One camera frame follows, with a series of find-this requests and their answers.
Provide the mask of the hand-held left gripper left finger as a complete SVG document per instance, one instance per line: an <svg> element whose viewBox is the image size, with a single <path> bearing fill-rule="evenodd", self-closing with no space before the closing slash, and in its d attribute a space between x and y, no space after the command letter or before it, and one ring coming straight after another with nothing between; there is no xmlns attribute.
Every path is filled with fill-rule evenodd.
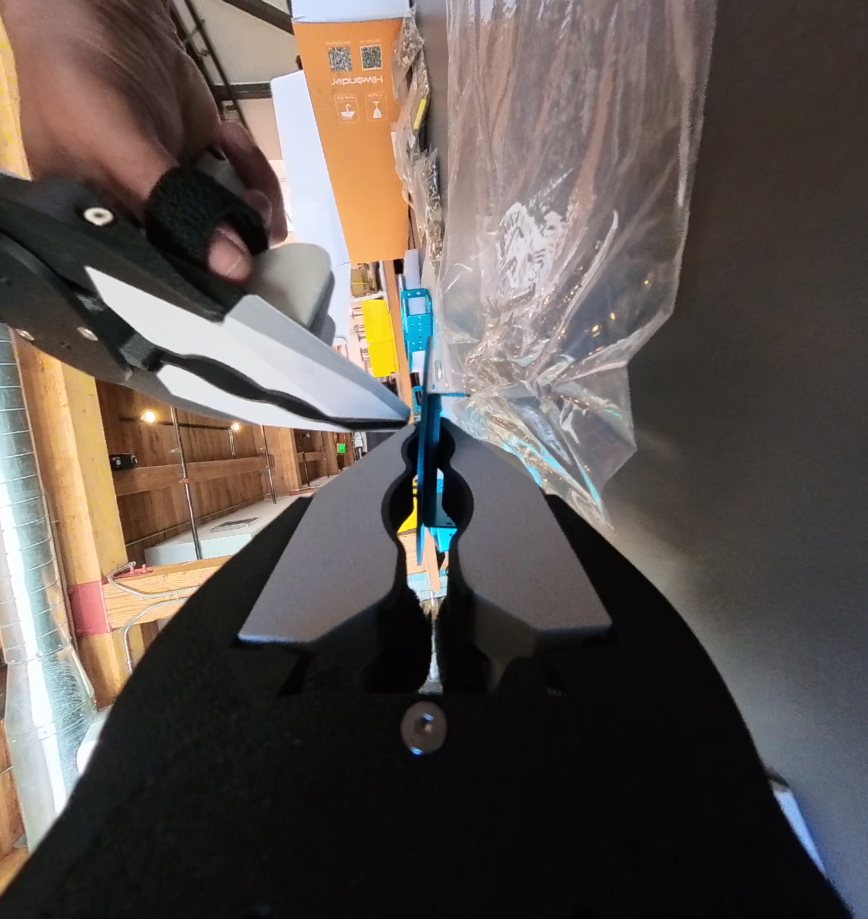
<svg viewBox="0 0 868 919"><path fill-rule="evenodd" d="M417 691L431 626L397 537L413 506L417 428L406 426L313 495L239 638L293 651L305 691Z"/></svg>

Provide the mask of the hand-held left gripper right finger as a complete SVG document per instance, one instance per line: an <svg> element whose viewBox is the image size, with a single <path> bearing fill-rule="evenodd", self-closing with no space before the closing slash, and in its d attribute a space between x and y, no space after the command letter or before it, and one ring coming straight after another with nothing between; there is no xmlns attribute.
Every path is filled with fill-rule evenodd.
<svg viewBox="0 0 868 919"><path fill-rule="evenodd" d="M439 458L458 528L438 618L443 685L496 685L515 660L608 637L610 615L519 460L449 421Z"/></svg>

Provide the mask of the blue round metal plate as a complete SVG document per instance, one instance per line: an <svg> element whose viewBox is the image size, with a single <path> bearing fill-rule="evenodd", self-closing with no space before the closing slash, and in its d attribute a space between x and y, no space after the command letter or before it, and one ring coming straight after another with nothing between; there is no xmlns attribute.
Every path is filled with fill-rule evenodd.
<svg viewBox="0 0 868 919"><path fill-rule="evenodd" d="M448 591L448 570L440 561L451 541L471 525L474 502L467 483L450 467L440 443L442 402L464 393L420 390L417 418L417 476L413 511L397 538L405 549L408 583L422 600L439 600Z"/></svg>

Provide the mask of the person's right hand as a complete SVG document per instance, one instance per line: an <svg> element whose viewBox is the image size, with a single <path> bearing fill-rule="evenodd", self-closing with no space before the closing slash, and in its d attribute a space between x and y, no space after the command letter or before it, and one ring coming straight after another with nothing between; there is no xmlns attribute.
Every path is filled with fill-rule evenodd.
<svg viewBox="0 0 868 919"><path fill-rule="evenodd" d="M215 150L271 246L288 236L278 177L244 127L223 121L167 2L0 1L36 180L95 191L144 222L164 174Z"/></svg>

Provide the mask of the thin metal pipe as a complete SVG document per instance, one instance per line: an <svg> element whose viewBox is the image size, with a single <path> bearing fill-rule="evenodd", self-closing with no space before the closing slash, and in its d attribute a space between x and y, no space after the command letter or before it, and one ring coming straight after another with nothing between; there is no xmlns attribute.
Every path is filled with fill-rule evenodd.
<svg viewBox="0 0 868 919"><path fill-rule="evenodd" d="M195 513L193 497L191 493L191 482L190 482L188 468L187 468L187 458L186 458L186 453L184 450L184 444L183 444L183 439L182 439L182 429L177 419L176 409L173 406L170 406L170 415L171 415L172 427L175 432L176 449L177 449L177 455L179 458L179 466L180 466L180 472L181 472L180 482L184 486L184 491L185 491L185 496L186 496L186 501L187 501L187 510L188 510L192 544L194 547L196 560L203 560L202 548L201 548L201 543L200 543L200 539L198 535L198 525L197 525L196 513Z"/></svg>

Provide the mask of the white cabinet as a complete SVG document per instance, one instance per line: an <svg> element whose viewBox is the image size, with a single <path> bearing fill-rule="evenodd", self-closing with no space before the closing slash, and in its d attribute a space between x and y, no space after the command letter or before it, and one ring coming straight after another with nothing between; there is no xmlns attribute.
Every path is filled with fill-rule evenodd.
<svg viewBox="0 0 868 919"><path fill-rule="evenodd" d="M148 567L161 567L196 560L232 556L243 549L276 516L274 506L252 506L236 515L228 515L192 531L170 537L144 551Z"/></svg>

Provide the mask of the yellow box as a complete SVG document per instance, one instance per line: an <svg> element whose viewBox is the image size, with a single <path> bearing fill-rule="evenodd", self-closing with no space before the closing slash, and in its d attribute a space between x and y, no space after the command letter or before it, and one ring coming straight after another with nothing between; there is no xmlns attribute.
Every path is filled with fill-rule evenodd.
<svg viewBox="0 0 868 919"><path fill-rule="evenodd" d="M398 360L392 317L381 298L361 302L362 324L374 377L384 379L397 372Z"/></svg>

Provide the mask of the white box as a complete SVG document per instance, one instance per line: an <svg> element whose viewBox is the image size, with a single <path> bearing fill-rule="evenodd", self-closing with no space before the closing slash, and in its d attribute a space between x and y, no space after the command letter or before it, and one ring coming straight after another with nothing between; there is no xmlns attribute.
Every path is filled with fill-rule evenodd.
<svg viewBox="0 0 868 919"><path fill-rule="evenodd" d="M296 71L270 82L281 150L281 189L295 242L325 248L335 289L329 315L332 344L344 344L350 328L350 259L305 74Z"/></svg>

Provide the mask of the orange cardboard box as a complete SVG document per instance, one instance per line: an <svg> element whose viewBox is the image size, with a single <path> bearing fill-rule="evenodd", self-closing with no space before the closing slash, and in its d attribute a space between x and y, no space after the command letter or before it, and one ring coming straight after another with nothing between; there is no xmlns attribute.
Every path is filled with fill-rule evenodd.
<svg viewBox="0 0 868 919"><path fill-rule="evenodd" d="M401 259L408 204L396 172L393 56L408 2L290 3L325 164L352 264Z"/></svg>

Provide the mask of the pile of small screw bags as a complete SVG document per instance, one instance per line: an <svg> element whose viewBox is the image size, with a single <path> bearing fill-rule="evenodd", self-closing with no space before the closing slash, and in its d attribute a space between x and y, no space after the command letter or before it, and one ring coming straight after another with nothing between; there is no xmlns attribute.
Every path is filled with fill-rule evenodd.
<svg viewBox="0 0 868 919"><path fill-rule="evenodd" d="M444 221L438 151L427 145L431 86L424 40L413 9L402 20L392 58L398 120L393 130L394 161L403 196L414 214L420 241L434 271L440 269Z"/></svg>

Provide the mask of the clear plastic bag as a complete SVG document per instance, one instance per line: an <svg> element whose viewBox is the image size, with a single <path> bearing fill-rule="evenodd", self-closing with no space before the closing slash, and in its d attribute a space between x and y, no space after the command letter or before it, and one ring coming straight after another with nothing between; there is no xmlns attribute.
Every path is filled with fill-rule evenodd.
<svg viewBox="0 0 868 919"><path fill-rule="evenodd" d="M447 3L437 379L596 525L636 451L628 363L676 302L716 11Z"/></svg>

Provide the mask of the wooden post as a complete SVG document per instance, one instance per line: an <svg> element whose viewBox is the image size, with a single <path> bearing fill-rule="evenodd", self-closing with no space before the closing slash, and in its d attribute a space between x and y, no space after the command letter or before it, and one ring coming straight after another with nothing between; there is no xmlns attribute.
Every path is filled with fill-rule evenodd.
<svg viewBox="0 0 868 919"><path fill-rule="evenodd" d="M30 178L13 52L0 17L0 170ZM95 381L12 333L64 581L103 613L102 580L127 561Z"/></svg>

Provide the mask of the blue perforated metal bracket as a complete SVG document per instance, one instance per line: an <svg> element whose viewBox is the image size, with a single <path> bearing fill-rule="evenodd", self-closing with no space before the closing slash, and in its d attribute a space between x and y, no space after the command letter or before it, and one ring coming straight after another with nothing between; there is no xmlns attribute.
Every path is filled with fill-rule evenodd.
<svg viewBox="0 0 868 919"><path fill-rule="evenodd" d="M417 403L428 367L428 351L433 336L433 303L428 289L404 289L400 293L405 352L413 384L413 403Z"/></svg>

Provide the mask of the silver metal duct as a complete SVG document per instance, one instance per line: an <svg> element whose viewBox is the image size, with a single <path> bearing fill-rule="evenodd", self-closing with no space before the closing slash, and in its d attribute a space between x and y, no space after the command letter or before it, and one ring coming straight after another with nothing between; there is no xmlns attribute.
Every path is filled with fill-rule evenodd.
<svg viewBox="0 0 868 919"><path fill-rule="evenodd" d="M95 694L72 642L14 347L0 326L0 639L4 729L34 850L79 778Z"/></svg>

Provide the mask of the black metal frame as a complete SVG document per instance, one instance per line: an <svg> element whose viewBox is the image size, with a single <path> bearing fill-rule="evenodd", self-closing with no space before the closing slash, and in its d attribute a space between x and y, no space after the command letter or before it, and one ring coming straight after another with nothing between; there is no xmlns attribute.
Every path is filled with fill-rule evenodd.
<svg viewBox="0 0 868 919"><path fill-rule="evenodd" d="M225 119L239 121L270 160L281 159L271 81L299 69L289 1L172 1L185 50Z"/></svg>

